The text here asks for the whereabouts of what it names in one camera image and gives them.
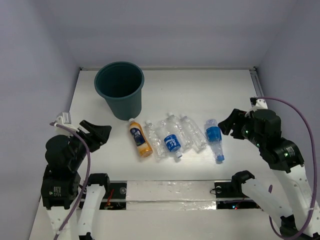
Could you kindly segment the clear ribbed bottle white cap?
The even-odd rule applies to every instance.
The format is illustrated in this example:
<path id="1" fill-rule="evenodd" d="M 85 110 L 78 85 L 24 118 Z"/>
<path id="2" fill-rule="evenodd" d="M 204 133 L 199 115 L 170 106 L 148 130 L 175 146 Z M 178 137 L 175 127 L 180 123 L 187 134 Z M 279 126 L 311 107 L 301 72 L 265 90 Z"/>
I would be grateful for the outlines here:
<path id="1" fill-rule="evenodd" d="M 207 140 L 199 126 L 192 118 L 190 118 L 186 114 L 181 114 L 180 120 L 182 126 L 186 129 L 188 135 L 194 142 L 196 151 L 198 153 L 202 152 L 207 147 Z"/>

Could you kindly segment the orange juice bottle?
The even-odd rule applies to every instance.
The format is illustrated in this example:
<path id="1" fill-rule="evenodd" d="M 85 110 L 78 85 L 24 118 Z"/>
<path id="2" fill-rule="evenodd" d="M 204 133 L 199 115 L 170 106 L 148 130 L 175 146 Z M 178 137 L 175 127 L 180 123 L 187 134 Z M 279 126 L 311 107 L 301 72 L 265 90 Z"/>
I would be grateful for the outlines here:
<path id="1" fill-rule="evenodd" d="M 142 126 L 136 122 L 134 118 L 130 118 L 128 121 L 129 132 L 133 137 L 140 157 L 146 158 L 150 156 L 153 153 L 153 150 L 147 138 L 145 137 Z"/>

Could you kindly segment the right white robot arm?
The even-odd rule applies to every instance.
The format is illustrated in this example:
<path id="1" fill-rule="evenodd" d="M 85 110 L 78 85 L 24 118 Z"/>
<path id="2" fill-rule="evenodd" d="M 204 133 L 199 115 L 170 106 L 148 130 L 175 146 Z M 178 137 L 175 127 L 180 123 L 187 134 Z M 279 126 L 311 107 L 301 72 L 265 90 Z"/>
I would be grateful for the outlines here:
<path id="1" fill-rule="evenodd" d="M 255 145 L 262 159 L 280 182 L 288 203 L 273 196 L 249 171 L 237 172 L 231 178 L 230 190 L 235 196 L 254 200 L 275 223 L 285 240 L 318 240 L 320 209 L 316 201 L 317 186 L 311 187 L 305 162 L 298 146 L 282 137 L 281 119 L 269 109 L 249 112 L 234 109 L 218 124 L 223 135 L 248 140 Z"/>

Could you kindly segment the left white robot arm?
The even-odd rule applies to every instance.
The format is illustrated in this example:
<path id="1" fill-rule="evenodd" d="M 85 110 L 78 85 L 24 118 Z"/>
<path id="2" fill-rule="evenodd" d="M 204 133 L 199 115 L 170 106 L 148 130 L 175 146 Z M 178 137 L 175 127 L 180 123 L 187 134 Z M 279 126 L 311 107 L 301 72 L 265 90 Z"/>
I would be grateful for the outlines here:
<path id="1" fill-rule="evenodd" d="M 82 120 L 83 132 L 61 116 L 50 123 L 60 134 L 46 145 L 41 197 L 56 240 L 92 240 L 101 201 L 111 191 L 106 173 L 90 173 L 91 153 L 107 143 L 111 126 Z"/>

